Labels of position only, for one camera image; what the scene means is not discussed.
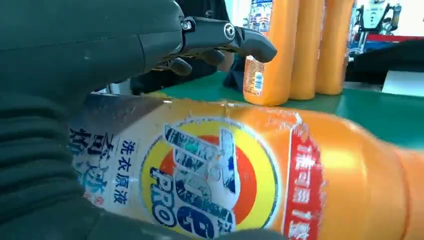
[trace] orange bottle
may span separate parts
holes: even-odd
[[[243,95],[247,102],[276,106],[289,99],[298,10],[299,0],[252,1],[252,28],[268,37],[278,53],[265,64],[246,58]]]
[[[73,165],[85,197],[110,212],[202,239],[258,228],[290,240],[424,239],[424,154],[348,120],[110,95],[92,95],[81,114],[70,128],[104,136],[108,160],[88,138]]]
[[[300,0],[290,98],[315,96],[315,79],[321,43],[325,0]]]
[[[337,95],[345,80],[356,0],[326,0],[325,4],[315,90],[319,94]]]

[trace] tide pro logo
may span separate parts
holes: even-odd
[[[154,222],[205,239],[264,227],[279,197],[269,156],[241,124],[165,125],[141,169],[145,207]]]

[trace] machine in background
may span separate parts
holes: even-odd
[[[350,50],[350,55],[364,53],[368,34],[393,36],[392,31],[398,29],[399,16],[402,6],[399,3],[391,4],[388,0],[369,0],[357,10],[357,25],[359,29],[358,46]]]

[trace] red label strip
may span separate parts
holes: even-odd
[[[320,149],[304,124],[291,130],[289,147],[282,232],[289,240],[317,240],[324,182]]]

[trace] white wall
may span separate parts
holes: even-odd
[[[424,36],[424,1],[400,0],[400,4],[399,28],[393,33],[398,36]]]
[[[249,15],[251,0],[225,0],[229,19],[236,26],[243,26],[243,18]]]

